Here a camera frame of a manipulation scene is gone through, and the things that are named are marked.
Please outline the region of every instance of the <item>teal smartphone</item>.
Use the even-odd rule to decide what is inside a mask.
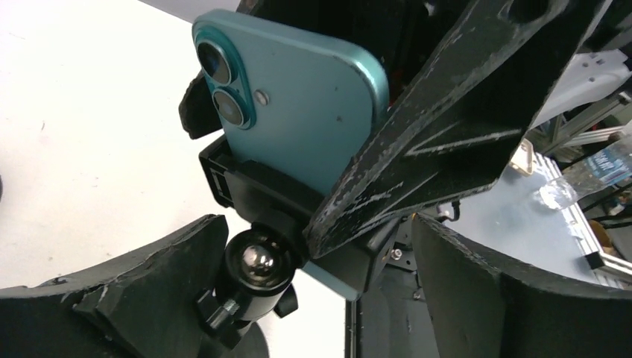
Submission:
[[[193,39],[233,156],[323,195],[385,117],[387,76],[357,45],[227,10]]]

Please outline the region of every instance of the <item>tabletop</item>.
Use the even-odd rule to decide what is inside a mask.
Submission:
[[[217,135],[191,141],[180,126],[199,68],[191,24],[139,1],[0,0],[0,287],[93,266],[207,213],[231,236],[248,228],[198,162]],[[270,357],[342,357],[344,300],[302,272],[294,286],[299,310],[259,322]]]

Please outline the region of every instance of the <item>clear plastic bottle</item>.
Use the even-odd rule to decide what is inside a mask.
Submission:
[[[538,189],[537,200],[553,210],[570,207],[632,175],[632,136],[626,135],[594,155],[567,168],[563,176]]]

